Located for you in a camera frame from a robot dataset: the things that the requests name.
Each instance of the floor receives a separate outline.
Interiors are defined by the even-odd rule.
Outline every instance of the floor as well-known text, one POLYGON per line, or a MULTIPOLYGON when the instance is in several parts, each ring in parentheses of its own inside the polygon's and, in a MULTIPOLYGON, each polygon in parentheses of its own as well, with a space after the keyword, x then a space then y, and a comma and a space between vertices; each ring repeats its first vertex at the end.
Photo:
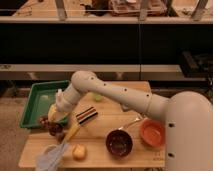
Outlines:
POLYGON ((0 170, 21 171, 18 160, 24 143, 27 139, 28 130, 19 128, 26 98, 11 98, 3 95, 0 98, 0 170))

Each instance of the bowl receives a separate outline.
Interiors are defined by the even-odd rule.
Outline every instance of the bowl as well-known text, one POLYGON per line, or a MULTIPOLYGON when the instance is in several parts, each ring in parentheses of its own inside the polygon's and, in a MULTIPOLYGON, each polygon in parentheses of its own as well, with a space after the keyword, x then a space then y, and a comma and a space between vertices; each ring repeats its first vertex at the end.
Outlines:
POLYGON ((127 156, 132 150, 132 138, 123 130, 114 130, 107 135, 107 150, 114 156, 127 156))
POLYGON ((140 125, 140 137, 151 147, 163 147, 165 145, 165 126, 161 122, 146 118, 140 125))

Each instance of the wooden handle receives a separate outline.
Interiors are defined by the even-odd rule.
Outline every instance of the wooden handle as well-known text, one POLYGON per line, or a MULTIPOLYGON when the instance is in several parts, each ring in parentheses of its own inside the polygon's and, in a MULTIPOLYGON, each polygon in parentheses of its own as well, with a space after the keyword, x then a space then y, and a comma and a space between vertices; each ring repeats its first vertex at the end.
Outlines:
POLYGON ((80 129, 79 123, 77 121, 73 122, 70 129, 66 133, 66 136, 64 137, 62 143, 68 142, 70 138, 72 138, 78 132, 79 129, 80 129))

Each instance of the dark red bowl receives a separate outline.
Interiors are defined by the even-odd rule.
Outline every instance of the dark red bowl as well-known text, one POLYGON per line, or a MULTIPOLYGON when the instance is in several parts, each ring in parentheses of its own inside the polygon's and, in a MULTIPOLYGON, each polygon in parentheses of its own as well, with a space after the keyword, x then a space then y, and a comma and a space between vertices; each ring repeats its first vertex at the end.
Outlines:
POLYGON ((123 130, 114 130, 107 135, 107 150, 114 156, 127 156, 132 150, 132 138, 123 130))

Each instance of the orange bowl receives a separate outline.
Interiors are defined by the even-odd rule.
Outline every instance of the orange bowl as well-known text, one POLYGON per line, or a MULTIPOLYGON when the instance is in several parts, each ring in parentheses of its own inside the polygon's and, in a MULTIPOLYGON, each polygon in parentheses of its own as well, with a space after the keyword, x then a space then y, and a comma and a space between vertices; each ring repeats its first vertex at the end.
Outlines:
POLYGON ((144 119, 140 125, 140 136, 142 140, 154 148, 165 145, 165 126, 152 119, 144 119))

